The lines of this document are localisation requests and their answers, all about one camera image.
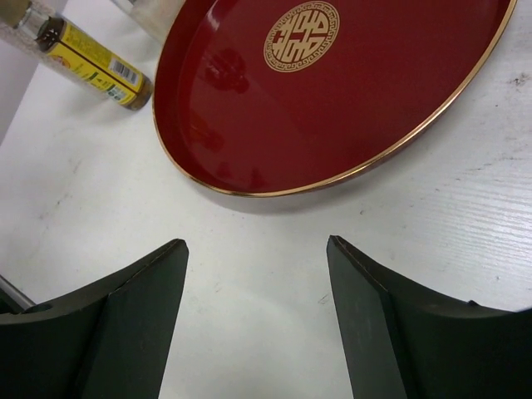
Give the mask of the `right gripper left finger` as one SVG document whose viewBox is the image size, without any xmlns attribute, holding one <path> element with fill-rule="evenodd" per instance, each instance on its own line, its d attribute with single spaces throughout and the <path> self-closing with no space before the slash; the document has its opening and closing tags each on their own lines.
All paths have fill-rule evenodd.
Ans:
<svg viewBox="0 0 532 399">
<path fill-rule="evenodd" d="M 34 303 L 1 280 L 3 398 L 157 398 L 189 250 L 173 239 L 76 291 Z"/>
</svg>

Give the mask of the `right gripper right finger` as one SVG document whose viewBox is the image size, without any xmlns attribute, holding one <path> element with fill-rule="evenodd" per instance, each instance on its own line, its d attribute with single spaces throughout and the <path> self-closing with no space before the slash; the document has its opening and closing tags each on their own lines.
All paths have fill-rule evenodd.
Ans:
<svg viewBox="0 0 532 399">
<path fill-rule="evenodd" d="M 530 397 L 530 310 L 438 293 L 339 236 L 327 257 L 354 397 Z"/>
</svg>

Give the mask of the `small yellow label bottle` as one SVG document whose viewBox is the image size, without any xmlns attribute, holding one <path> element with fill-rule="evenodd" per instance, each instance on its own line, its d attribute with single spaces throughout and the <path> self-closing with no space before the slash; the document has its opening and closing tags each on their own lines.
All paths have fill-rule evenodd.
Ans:
<svg viewBox="0 0 532 399">
<path fill-rule="evenodd" d="M 48 58 L 128 110 L 141 109 L 153 93 L 143 72 L 62 17 L 49 17 L 36 42 Z"/>
</svg>

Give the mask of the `white jar black pump lid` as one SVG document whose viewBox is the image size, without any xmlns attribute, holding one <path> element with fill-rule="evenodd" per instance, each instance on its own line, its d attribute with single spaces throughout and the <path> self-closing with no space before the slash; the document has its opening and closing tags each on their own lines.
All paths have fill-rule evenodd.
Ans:
<svg viewBox="0 0 532 399">
<path fill-rule="evenodd" d="M 185 0 L 112 0 L 159 44 L 163 44 Z"/>
</svg>

